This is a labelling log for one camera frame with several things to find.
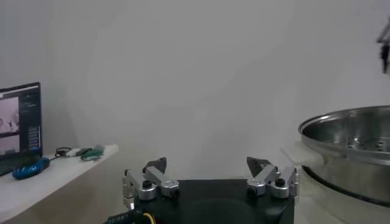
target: cable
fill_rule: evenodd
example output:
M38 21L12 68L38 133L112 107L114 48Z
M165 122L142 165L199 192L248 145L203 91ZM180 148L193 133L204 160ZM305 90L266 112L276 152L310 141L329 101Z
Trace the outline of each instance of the cable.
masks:
M50 160L55 160L59 157L65 156L65 154L70 151L72 148L69 147L59 147L55 149L54 158L51 158Z
M151 221L151 224L156 224L156 221L154 219L154 216L151 215L150 213L147 213L145 212L144 214L142 214L143 216L147 217L149 219L149 221Z

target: silver metal part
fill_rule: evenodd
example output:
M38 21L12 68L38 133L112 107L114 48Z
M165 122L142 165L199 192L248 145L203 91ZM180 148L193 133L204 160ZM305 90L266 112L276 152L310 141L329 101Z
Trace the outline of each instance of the silver metal part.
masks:
M288 198L289 195L297 194L297 171L294 167L286 167L279 178L271 183L271 195L275 198Z
M142 174L128 170L126 179L130 186L133 185L134 187L134 196L138 196L140 200L151 200L156 197L156 185L151 183L148 187L145 187L144 182L146 179L142 176Z
M170 180L154 166L146 168L145 178L159 185L163 196L176 197L179 195L179 182Z
M248 190L252 190L256 196L261 196L266 193L266 185L269 181L277 178L277 169L273 165L267 165L254 178L249 178L246 183Z
M131 184L126 176L122 177L123 204L130 210L134 203L134 185Z
M324 163L312 171L342 189L390 203L390 106L335 111L299 127Z
M295 174L295 178L294 178L294 180L292 181L292 184L291 184L290 194L292 196L298 196L299 195L299 179L300 179L299 173L296 173Z

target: black cable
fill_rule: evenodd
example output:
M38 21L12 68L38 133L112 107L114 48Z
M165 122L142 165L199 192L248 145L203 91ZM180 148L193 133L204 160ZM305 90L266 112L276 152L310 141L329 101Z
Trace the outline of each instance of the black cable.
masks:
M69 148L69 147L59 147L59 148L56 148L55 149L54 158L51 158L50 160L55 160L55 159L57 159L59 157L63 157L70 150L72 150L72 148Z

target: green object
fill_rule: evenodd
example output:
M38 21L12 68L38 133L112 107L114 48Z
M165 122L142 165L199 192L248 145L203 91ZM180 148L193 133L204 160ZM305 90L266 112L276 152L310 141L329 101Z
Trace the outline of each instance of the green object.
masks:
M91 149L87 152L85 152L81 156L81 160L83 161L89 161L89 160L97 160L100 157L102 157L104 150L102 149Z

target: white wall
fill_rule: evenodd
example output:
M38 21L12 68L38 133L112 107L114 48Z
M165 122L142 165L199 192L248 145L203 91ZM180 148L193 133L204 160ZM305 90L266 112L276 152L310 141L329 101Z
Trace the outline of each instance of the white wall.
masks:
M0 85L42 83L46 151L119 144L115 180L159 156L177 178L247 175L246 156L283 166L279 148L304 119L390 103L375 44L388 0L0 6ZM87 207L74 223L93 216ZM94 219L113 210L102 208Z

